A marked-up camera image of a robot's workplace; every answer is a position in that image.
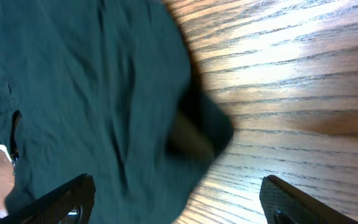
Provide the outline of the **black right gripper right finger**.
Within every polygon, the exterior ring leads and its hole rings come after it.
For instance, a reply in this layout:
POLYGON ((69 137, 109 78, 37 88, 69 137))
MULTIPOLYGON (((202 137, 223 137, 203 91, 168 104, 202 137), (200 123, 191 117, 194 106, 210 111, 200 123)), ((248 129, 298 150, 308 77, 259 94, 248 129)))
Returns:
POLYGON ((358 224, 275 175, 263 178, 259 199, 268 224, 358 224))

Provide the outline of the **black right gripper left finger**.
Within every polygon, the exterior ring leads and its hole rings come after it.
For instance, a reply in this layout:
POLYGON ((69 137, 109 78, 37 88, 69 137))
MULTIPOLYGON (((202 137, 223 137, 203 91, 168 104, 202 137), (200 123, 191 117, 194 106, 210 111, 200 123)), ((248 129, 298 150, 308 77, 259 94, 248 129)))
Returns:
POLYGON ((0 224, 88 224, 95 193, 93 177, 81 174, 16 213, 0 217, 0 224))

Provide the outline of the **black shorts patterned lining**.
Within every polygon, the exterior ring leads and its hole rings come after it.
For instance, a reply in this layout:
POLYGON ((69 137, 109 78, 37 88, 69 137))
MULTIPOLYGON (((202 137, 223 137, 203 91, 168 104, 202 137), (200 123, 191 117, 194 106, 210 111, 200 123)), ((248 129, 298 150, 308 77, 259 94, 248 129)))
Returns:
POLYGON ((0 144, 19 153, 9 214, 80 174, 91 223, 171 223, 210 159, 177 150, 177 114, 220 154, 229 117, 192 82, 162 1, 0 1, 0 144))

